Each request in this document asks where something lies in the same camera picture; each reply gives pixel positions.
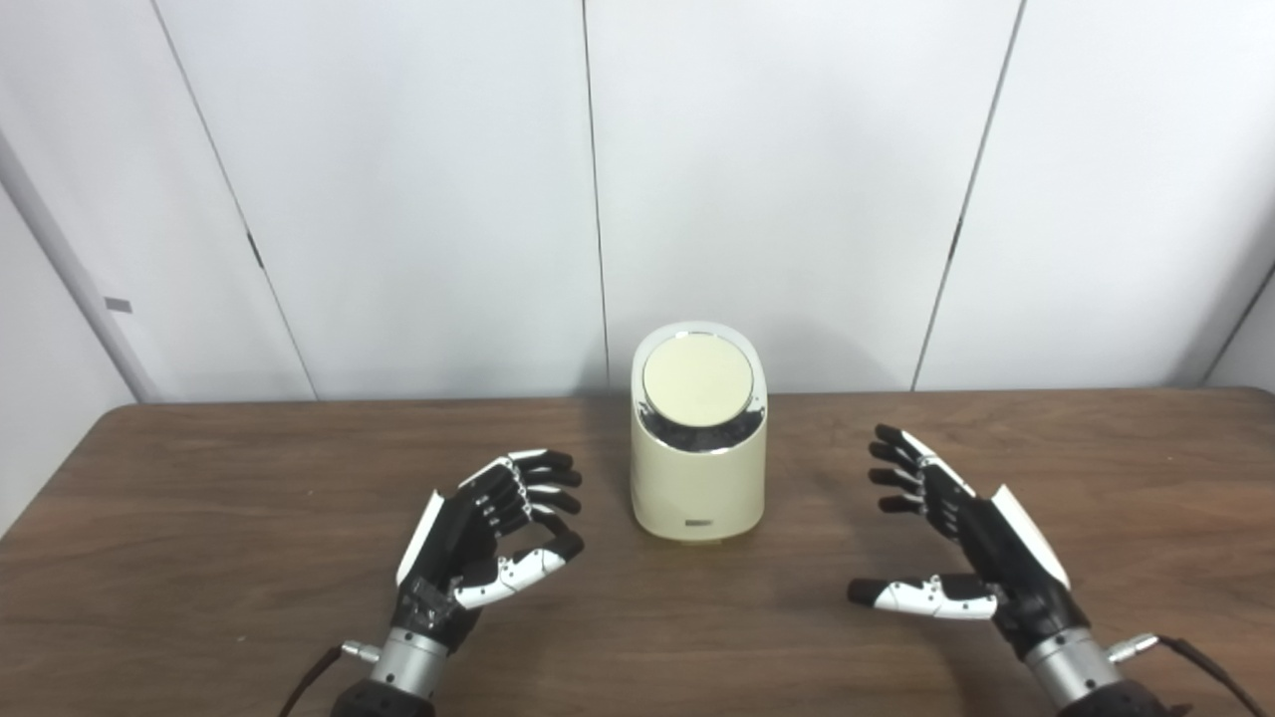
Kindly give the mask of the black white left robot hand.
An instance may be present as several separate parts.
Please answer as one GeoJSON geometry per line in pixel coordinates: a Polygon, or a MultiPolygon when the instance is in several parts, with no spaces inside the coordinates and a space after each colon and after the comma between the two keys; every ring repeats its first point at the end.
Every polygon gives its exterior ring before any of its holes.
{"type": "Polygon", "coordinates": [[[581,510],[574,464],[552,449],[511,452],[428,495],[397,566],[390,625],[453,654],[483,609],[567,566],[586,546],[562,518],[581,510]]]}

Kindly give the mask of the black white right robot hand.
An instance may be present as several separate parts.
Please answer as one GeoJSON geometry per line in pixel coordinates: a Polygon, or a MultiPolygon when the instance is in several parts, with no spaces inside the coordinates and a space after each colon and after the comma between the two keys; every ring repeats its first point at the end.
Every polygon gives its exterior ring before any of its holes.
{"type": "Polygon", "coordinates": [[[887,464],[870,469],[870,481],[898,490],[880,498],[880,510],[921,517],[959,546],[972,569],[927,580],[856,578],[847,586],[847,600],[942,620],[989,620],[1017,658],[1061,632],[1091,626],[1065,566],[1009,486],[989,496],[975,492],[901,427],[876,426],[870,453],[887,464]]]}

